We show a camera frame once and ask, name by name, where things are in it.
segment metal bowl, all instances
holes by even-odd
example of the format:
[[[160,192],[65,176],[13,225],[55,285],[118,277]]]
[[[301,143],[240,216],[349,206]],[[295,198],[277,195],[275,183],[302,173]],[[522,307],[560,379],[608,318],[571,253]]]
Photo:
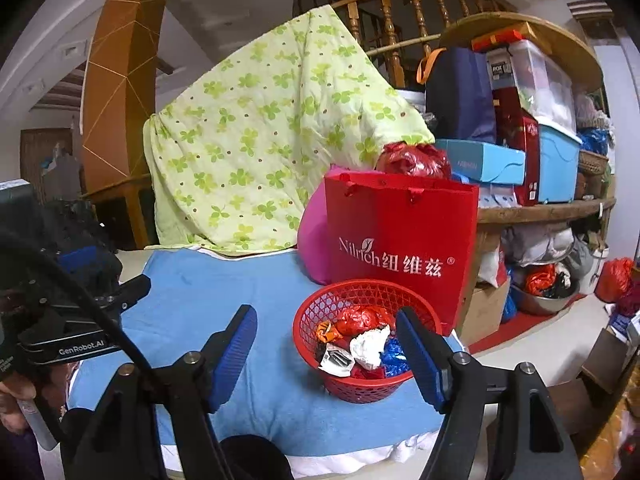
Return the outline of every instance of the metal bowl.
[[[534,316],[549,316],[550,314],[557,314],[567,303],[575,296],[578,289],[578,281],[574,281],[569,288],[571,292],[566,298],[560,300],[552,300],[551,298],[542,298],[541,296],[534,296],[524,290],[518,288],[517,285],[511,285],[513,292],[513,301],[516,302],[518,310],[526,312],[527,314],[533,314]]]

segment floor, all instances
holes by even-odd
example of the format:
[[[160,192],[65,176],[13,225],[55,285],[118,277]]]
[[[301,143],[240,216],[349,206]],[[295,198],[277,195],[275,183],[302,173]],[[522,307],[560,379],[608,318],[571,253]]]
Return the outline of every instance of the floor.
[[[149,251],[120,253],[118,257],[124,264],[121,279],[125,281],[142,272],[149,256]],[[475,357],[483,365],[499,368],[515,368],[522,361],[530,361],[536,366],[546,384],[560,383],[576,376],[600,330],[606,325],[607,319],[603,303],[593,295],[587,296],[574,303],[568,311],[537,325],[519,338],[475,355]],[[495,406],[488,406],[484,412],[483,426],[486,427],[494,418]],[[486,473],[487,451],[484,427],[469,477],[470,480],[482,480]],[[61,471],[56,464],[59,459],[55,454],[47,453],[47,456],[42,458],[47,480],[62,480]],[[403,464],[381,462],[366,466],[351,475],[324,475],[314,477],[314,479],[417,479],[422,473],[427,458],[427,452],[418,451],[414,457]]]

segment red carpet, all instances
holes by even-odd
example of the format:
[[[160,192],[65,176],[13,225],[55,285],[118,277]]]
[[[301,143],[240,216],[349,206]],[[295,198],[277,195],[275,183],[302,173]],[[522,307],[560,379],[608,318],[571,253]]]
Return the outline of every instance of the red carpet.
[[[581,300],[584,297],[584,294],[576,294],[571,299],[571,301],[567,303],[565,309],[571,306],[574,301]],[[509,341],[519,336],[520,334],[525,333],[527,330],[535,327],[537,324],[542,323],[547,319],[551,319],[553,316],[557,315],[558,314],[551,314],[550,316],[532,316],[531,314],[526,314],[525,312],[518,311],[513,319],[500,325],[500,328],[497,332],[494,332],[484,339],[481,339],[480,341],[469,345],[469,352],[471,354],[476,354],[478,352],[488,350],[489,348],[493,348],[494,346],[498,346],[505,341]]]

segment clover print fabric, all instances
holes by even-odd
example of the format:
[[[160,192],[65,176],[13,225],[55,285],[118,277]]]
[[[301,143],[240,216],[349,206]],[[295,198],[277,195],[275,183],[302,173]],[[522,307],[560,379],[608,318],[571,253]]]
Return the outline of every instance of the clover print fabric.
[[[295,245],[331,163],[369,170],[388,142],[434,142],[330,6],[218,63],[143,137],[161,245],[228,255]]]

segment orange bag handle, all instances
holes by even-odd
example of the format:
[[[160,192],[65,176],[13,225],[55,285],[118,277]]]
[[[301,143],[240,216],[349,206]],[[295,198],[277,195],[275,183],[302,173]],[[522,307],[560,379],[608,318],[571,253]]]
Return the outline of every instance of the orange bag handle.
[[[429,54],[429,57],[423,57],[418,63],[418,70],[415,72],[415,81],[424,85],[431,74],[431,70],[433,69],[433,64],[436,62],[437,57],[443,53],[446,48],[437,48],[436,50],[432,50]],[[422,71],[422,62],[426,61],[426,65],[424,67],[424,72]]]

